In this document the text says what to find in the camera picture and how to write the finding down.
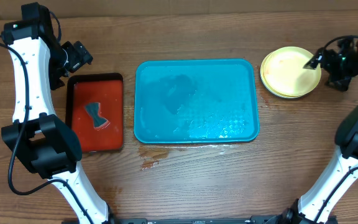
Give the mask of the yellow-green plate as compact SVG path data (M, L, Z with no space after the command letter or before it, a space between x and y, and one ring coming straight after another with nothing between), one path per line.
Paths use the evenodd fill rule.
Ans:
M287 98L287 99L294 99L294 98L300 98L302 96L305 96L307 94L309 94L313 89L312 88L305 88L305 92L304 93L299 93L296 95L286 95L283 93L280 93L279 91L276 91L274 88L272 88L268 81L265 78L265 65L267 64L267 60L270 58L270 56L274 53L270 52L262 61L261 66L260 66L260 79L262 81L262 83L264 84L264 86L266 87L266 89L268 89L269 92L271 92L272 94L274 94L277 97L281 97L281 98Z
M304 69L313 54L300 47L282 47L274 51L265 65L265 78L276 91L286 95L304 93L305 88L313 90L321 79L321 68Z

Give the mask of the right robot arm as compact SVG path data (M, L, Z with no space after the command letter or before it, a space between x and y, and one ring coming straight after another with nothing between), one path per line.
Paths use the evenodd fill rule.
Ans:
M344 35L333 41L338 51L321 47L304 68L321 67L329 74L327 86L347 91L352 78L358 75L358 35ZM338 127L334 142L333 157L312 188L268 223L326 223L329 220L332 209L358 179L358 105Z

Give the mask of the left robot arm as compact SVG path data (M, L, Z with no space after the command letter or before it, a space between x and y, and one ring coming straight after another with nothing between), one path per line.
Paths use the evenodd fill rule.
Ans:
M64 85L61 77L93 58L79 41L60 43L47 7L33 2L21 11L22 19L5 24L2 32L14 66L16 93L12 124L1 129L2 140L12 151L9 188L23 195L12 182L14 161L19 160L61 192L79 223L113 223L111 209L83 170L78 137L57 117L51 97L53 90Z

